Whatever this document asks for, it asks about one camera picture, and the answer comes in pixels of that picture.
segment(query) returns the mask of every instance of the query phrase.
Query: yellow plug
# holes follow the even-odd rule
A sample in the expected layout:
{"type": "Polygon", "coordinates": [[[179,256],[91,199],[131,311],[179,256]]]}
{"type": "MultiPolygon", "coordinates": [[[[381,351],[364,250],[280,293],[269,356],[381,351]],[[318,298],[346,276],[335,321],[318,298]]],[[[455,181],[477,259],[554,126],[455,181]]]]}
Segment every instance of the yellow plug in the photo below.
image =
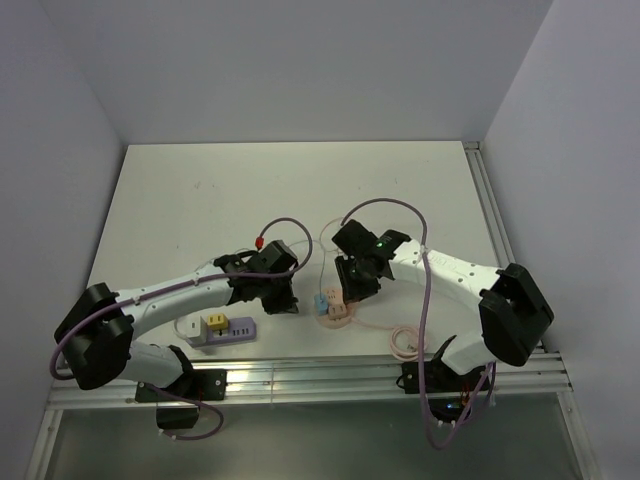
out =
{"type": "Polygon", "coordinates": [[[229,319],[224,313],[214,313],[207,317],[207,327],[214,332],[227,330],[229,328],[229,319]]]}

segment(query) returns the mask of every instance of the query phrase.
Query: gray floor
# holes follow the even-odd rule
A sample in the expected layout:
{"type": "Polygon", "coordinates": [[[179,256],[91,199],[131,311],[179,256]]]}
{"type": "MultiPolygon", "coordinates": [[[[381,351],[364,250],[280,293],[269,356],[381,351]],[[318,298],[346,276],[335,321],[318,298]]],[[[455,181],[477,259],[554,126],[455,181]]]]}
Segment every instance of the gray floor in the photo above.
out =
{"type": "Polygon", "coordinates": [[[497,400],[444,452],[413,400],[226,408],[225,428],[199,442],[159,437],[153,410],[67,412],[47,478],[579,478],[555,395],[497,400]]]}

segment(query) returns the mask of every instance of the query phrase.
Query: white table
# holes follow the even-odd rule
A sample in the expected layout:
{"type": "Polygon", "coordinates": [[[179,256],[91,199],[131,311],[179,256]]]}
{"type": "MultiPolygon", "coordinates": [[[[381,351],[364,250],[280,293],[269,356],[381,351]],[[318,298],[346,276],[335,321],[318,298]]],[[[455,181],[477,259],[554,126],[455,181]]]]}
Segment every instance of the white table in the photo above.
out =
{"type": "MultiPolygon", "coordinates": [[[[496,264],[478,195],[460,142],[349,142],[131,146],[96,255],[90,284],[112,290],[152,285],[193,270],[203,261],[252,247],[271,219],[292,216],[314,237],[329,220],[357,203],[395,197],[418,207],[429,222],[428,246],[479,264],[496,264]]],[[[388,228],[419,238],[413,214],[395,205],[372,205],[356,215],[381,234],[388,228]]],[[[326,245],[336,231],[329,228],[326,245]]],[[[295,226],[277,225],[266,241],[304,239],[295,226]]],[[[293,247],[303,258],[306,245],[293,247]]],[[[349,325],[328,330],[313,316],[322,251],[294,277],[299,315],[264,314],[259,301],[224,309],[253,316],[254,343],[194,350],[169,324],[142,337],[180,346],[193,359],[274,359],[380,355],[388,332],[349,325]]],[[[358,317],[371,323],[417,325],[422,288],[382,280],[358,317]]],[[[339,286],[333,258],[324,286],[339,286]]],[[[477,322],[447,298],[432,296],[427,334],[430,352],[477,322]]]]}

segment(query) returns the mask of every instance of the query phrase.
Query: wall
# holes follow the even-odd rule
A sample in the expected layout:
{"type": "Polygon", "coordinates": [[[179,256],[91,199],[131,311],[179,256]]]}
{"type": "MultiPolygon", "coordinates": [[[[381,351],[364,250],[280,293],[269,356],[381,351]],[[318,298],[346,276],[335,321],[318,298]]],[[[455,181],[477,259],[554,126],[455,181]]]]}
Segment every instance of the wall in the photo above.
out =
{"type": "Polygon", "coordinates": [[[42,7],[0,5],[0,464],[22,478],[53,331],[86,281],[122,146],[42,7]]]}
{"type": "Polygon", "coordinates": [[[127,143],[482,139],[551,0],[42,0],[127,143]]]}
{"type": "Polygon", "coordinates": [[[638,478],[640,3],[556,0],[486,138],[604,474],[638,478]]]}

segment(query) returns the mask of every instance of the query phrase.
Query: purple cable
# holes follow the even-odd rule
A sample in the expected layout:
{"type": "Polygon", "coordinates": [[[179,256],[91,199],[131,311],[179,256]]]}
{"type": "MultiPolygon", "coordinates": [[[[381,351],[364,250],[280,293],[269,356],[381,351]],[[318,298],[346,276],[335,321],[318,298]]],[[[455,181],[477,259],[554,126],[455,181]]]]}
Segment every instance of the purple cable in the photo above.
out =
{"type": "Polygon", "coordinates": [[[218,425],[216,425],[215,428],[213,428],[212,430],[209,430],[207,433],[203,433],[202,435],[177,435],[173,432],[167,432],[166,430],[163,430],[162,433],[165,434],[167,437],[174,438],[175,440],[204,440],[205,438],[214,436],[222,428],[222,424],[224,423],[224,415],[222,414],[220,409],[214,407],[213,405],[206,404],[204,402],[201,402],[200,400],[189,400],[183,397],[179,397],[177,395],[173,395],[172,393],[165,392],[161,388],[158,388],[155,385],[151,385],[150,383],[145,383],[144,386],[147,388],[150,388],[151,390],[156,392],[158,395],[162,395],[163,397],[170,398],[171,400],[176,400],[178,402],[187,402],[192,405],[195,405],[196,407],[209,410],[210,412],[215,413],[220,419],[220,421],[218,422],[218,425]]]}
{"type": "MultiPolygon", "coordinates": [[[[309,262],[309,260],[311,259],[311,255],[313,254],[313,238],[311,237],[311,233],[309,233],[309,230],[307,229],[307,227],[305,227],[301,222],[299,222],[295,218],[280,217],[280,218],[277,218],[277,219],[272,220],[271,222],[269,222],[262,229],[262,231],[260,232],[260,237],[263,237],[264,234],[266,233],[266,231],[269,228],[271,228],[276,223],[280,223],[280,222],[295,223],[296,225],[298,225],[302,229],[302,231],[304,232],[304,234],[307,237],[307,240],[309,241],[309,251],[307,252],[307,256],[304,258],[304,260],[302,260],[302,262],[300,262],[300,265],[298,265],[297,267],[295,267],[292,270],[288,270],[288,271],[282,272],[282,273],[216,273],[216,274],[213,274],[213,275],[206,275],[206,276],[200,278],[198,284],[211,282],[213,280],[220,280],[220,279],[223,279],[223,278],[283,278],[283,277],[288,277],[290,275],[293,275],[294,273],[300,271],[309,262]]],[[[194,283],[191,280],[187,280],[187,281],[184,281],[184,282],[176,283],[174,285],[169,285],[168,287],[160,288],[160,289],[155,290],[153,292],[149,292],[149,293],[145,293],[144,295],[140,295],[140,301],[151,300],[152,298],[156,298],[156,297],[158,297],[160,295],[164,295],[165,293],[175,292],[176,290],[182,290],[183,288],[188,288],[188,287],[193,287],[193,286],[194,286],[194,283]]],[[[62,350],[64,349],[64,347],[67,346],[67,343],[69,343],[69,340],[76,333],[78,333],[80,330],[85,328],[91,322],[94,322],[97,319],[99,319],[100,317],[102,317],[105,313],[109,313],[109,312],[112,312],[113,310],[117,310],[119,308],[132,305],[134,302],[135,302],[135,300],[128,299],[128,300],[123,300],[121,302],[117,302],[117,303],[111,304],[111,305],[109,305],[107,307],[101,308],[100,310],[92,313],[87,318],[82,320],[80,323],[78,323],[71,330],[69,330],[66,333],[66,335],[64,337],[62,337],[62,340],[60,340],[60,343],[58,343],[58,345],[56,345],[56,348],[53,350],[53,354],[51,356],[51,360],[49,361],[49,373],[51,374],[51,376],[53,378],[55,378],[56,380],[71,380],[71,379],[73,379],[73,375],[60,375],[58,373],[57,367],[56,367],[56,365],[58,363],[58,357],[62,353],[62,350]]],[[[174,400],[178,400],[178,401],[181,401],[181,402],[192,403],[192,404],[198,405],[198,406],[205,405],[203,408],[207,408],[209,410],[213,410],[217,414],[220,415],[220,424],[214,429],[215,431],[212,431],[213,433],[209,432],[209,433],[206,433],[204,435],[199,435],[199,436],[195,436],[195,437],[186,437],[186,438],[179,438],[178,436],[176,436],[177,439],[180,439],[180,440],[183,440],[183,439],[184,440],[198,440],[199,438],[207,438],[207,437],[209,437],[211,435],[214,435],[218,430],[220,430],[220,427],[222,426],[223,417],[222,417],[222,413],[217,408],[215,408],[215,407],[209,408],[209,406],[206,406],[205,403],[202,403],[202,402],[194,403],[195,400],[189,400],[189,399],[186,399],[186,398],[177,397],[175,395],[168,394],[167,392],[164,392],[164,390],[161,390],[158,387],[155,387],[155,386],[150,385],[148,383],[146,385],[148,387],[150,387],[150,388],[153,387],[153,389],[157,389],[157,390],[165,393],[166,394],[165,396],[167,396],[169,398],[173,398],[174,400]]]]}
{"type": "MultiPolygon", "coordinates": [[[[427,221],[424,218],[424,215],[422,215],[420,210],[418,210],[413,205],[410,205],[407,202],[403,202],[402,200],[396,200],[395,198],[374,198],[371,200],[367,200],[366,202],[362,202],[356,205],[355,207],[353,207],[344,216],[344,218],[342,219],[341,225],[344,225],[346,221],[349,219],[349,217],[351,217],[355,212],[360,210],[362,207],[366,205],[370,205],[372,203],[380,203],[380,202],[395,203],[397,205],[402,205],[403,207],[406,207],[409,210],[411,210],[413,213],[415,213],[420,219],[420,223],[422,223],[422,237],[420,239],[420,244],[423,246],[426,246],[427,221]]],[[[474,403],[476,397],[478,396],[478,392],[480,391],[480,388],[486,381],[491,371],[493,371],[493,380],[495,381],[495,363],[492,366],[490,365],[485,369],[484,373],[480,377],[480,380],[476,384],[476,388],[474,388],[473,392],[471,393],[469,402],[467,403],[467,405],[465,405],[464,409],[462,410],[462,413],[460,414],[460,418],[464,418],[466,420],[456,422],[456,425],[453,427],[453,429],[451,430],[447,438],[442,443],[438,443],[433,435],[433,432],[431,431],[431,427],[429,424],[429,420],[433,419],[434,417],[429,407],[429,398],[427,397],[427,387],[425,384],[425,372],[424,372],[424,336],[425,336],[425,331],[427,327],[427,314],[429,313],[429,301],[431,299],[431,268],[429,267],[429,261],[427,259],[426,251],[422,253],[422,263],[424,264],[424,270],[427,276],[427,282],[424,289],[424,300],[422,302],[422,313],[420,314],[420,326],[418,328],[418,386],[420,389],[420,409],[422,411],[422,422],[424,426],[424,431],[427,436],[427,440],[429,444],[436,450],[443,450],[449,446],[449,444],[455,437],[456,433],[458,432],[458,429],[464,423],[470,420],[467,418],[467,414],[471,409],[471,405],[474,403]]],[[[486,407],[486,405],[488,405],[490,401],[491,394],[493,393],[493,382],[491,382],[489,390],[490,390],[489,394],[487,395],[487,398],[485,398],[485,402],[482,405],[481,410],[484,410],[484,408],[486,407]]]]}

